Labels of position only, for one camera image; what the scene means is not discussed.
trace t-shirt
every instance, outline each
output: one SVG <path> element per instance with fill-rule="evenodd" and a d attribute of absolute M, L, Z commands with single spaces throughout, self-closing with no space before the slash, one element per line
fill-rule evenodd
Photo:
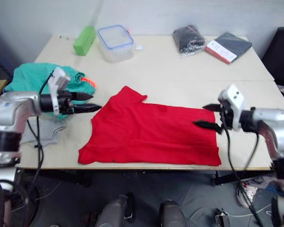
<path fill-rule="evenodd" d="M 146 104 L 146 98 L 129 87 L 112 96 L 91 119 L 92 135 L 78 162 L 221 164 L 215 131 L 192 123 L 215 122 L 213 112 Z"/>

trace white label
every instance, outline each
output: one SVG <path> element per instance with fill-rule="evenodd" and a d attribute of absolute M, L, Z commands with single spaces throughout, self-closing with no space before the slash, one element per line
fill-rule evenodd
<path fill-rule="evenodd" d="M 225 58 L 229 62 L 232 62 L 237 57 L 237 55 L 227 50 L 224 46 L 222 46 L 215 40 L 210 41 L 207 47 L 216 52 L 221 57 Z"/>

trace shoe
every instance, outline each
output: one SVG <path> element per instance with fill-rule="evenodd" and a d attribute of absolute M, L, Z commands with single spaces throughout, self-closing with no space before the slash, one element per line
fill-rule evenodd
<path fill-rule="evenodd" d="M 246 203 L 244 197 L 243 197 L 243 193 L 241 191 L 240 188 L 243 188 L 243 190 L 245 191 L 247 197 L 249 198 L 249 200 L 252 202 L 253 198 L 254 198 L 254 195 L 257 193 L 257 188 L 256 187 L 252 187 L 250 185 L 248 185 L 248 183 L 246 181 L 243 181 L 242 182 L 242 186 L 239 185 L 238 188 L 237 188 L 237 199 L 239 201 L 239 203 L 243 206 L 243 207 L 246 207 L 248 208 L 250 203 L 248 202 L 248 204 Z"/>

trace gray floor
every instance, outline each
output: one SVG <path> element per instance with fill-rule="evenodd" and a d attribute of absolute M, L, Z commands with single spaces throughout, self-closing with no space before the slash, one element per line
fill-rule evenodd
<path fill-rule="evenodd" d="M 85 188 L 72 183 L 61 182 L 48 197 L 40 200 L 40 208 L 33 227 L 80 227 L 81 215 L 85 211 L 101 211 L 110 200 L 119 194 L 133 192 L 136 198 L 136 222 L 125 226 L 157 227 L 160 204 L 166 199 L 176 201 L 183 209 L 187 226 L 214 227 L 215 211 L 224 209 L 232 215 L 248 214 L 236 198 L 236 184 L 229 183 L 212 187 L 212 175 L 196 172 L 130 172 L 93 174 L 92 185 Z M 46 195 L 59 183 L 57 180 L 42 178 L 38 182 L 41 195 Z M 268 190 L 259 189 L 254 206 L 257 210 L 268 205 L 272 196 Z M 190 221 L 192 214 L 200 210 Z M 272 226 L 265 211 L 259 213 L 264 226 Z M 231 226 L 256 226 L 254 218 L 230 218 Z"/>

